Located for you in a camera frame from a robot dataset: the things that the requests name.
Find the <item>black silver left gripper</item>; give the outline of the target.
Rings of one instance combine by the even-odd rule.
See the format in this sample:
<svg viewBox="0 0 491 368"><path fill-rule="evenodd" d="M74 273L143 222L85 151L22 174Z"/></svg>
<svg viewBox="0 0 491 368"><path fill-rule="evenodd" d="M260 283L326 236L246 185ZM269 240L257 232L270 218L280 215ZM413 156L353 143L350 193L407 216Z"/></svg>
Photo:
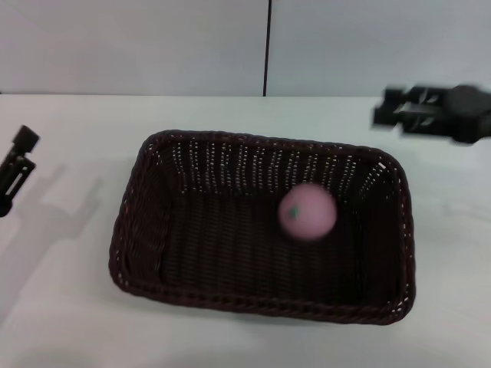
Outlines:
<svg viewBox="0 0 491 368"><path fill-rule="evenodd" d="M12 209L14 197L36 165L27 157L39 141L39 135L22 125L12 140L12 147L1 164L0 218Z"/></svg>

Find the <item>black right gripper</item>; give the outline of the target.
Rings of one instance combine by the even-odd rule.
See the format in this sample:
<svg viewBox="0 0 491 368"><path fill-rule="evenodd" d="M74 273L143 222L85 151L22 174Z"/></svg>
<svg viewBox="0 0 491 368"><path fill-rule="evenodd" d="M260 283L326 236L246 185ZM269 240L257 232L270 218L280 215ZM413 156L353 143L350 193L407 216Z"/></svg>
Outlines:
<svg viewBox="0 0 491 368"><path fill-rule="evenodd" d="M405 104L440 107L440 115L434 110L399 108ZM490 138L490 92L463 84L448 88L387 87L383 105L373 109L372 125L400 126L406 134L438 135L472 145Z"/></svg>

